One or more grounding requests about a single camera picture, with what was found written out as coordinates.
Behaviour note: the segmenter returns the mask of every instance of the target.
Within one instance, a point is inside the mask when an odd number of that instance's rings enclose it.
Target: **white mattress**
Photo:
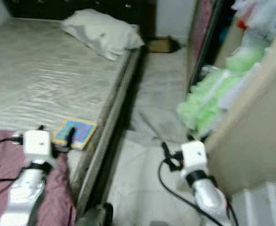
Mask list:
[[[54,131],[67,118],[99,124],[89,149],[68,155],[75,197],[131,55],[98,56],[54,21],[12,19],[0,28],[0,129]]]

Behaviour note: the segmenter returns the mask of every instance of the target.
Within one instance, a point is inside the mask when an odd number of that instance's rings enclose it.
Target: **book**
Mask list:
[[[54,132],[52,142],[58,145],[66,145],[66,137],[72,127],[75,127],[75,134],[71,147],[82,150],[95,132],[97,124],[90,121],[67,119]]]

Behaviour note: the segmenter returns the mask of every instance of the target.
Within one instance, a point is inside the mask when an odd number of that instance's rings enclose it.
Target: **maroon blanket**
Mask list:
[[[0,131],[0,140],[11,136],[9,131]],[[0,144],[0,178],[16,178],[24,166],[23,147],[10,141]],[[56,168],[50,173],[46,196],[38,212],[39,226],[74,226],[76,208],[69,192],[69,169],[67,155],[60,154]],[[0,216],[7,206],[11,182],[0,182]]]

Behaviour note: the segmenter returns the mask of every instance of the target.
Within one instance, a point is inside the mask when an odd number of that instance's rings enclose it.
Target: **pillowcase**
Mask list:
[[[131,25],[93,9],[75,11],[72,16],[62,21],[61,27],[110,60],[117,60],[127,49],[144,45]]]

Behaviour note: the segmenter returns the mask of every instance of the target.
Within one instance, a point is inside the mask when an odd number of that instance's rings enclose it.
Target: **floor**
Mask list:
[[[167,141],[171,151],[179,150],[186,141],[185,128],[176,115],[177,104],[185,98],[186,55],[187,49],[182,48],[173,54],[147,56],[131,127],[120,145],[108,197],[114,207],[114,226],[148,226],[151,221],[165,221],[169,226],[198,225],[195,211],[168,194],[157,178],[163,159],[158,137]],[[179,172],[170,173],[164,167],[162,177],[174,191],[193,200]]]

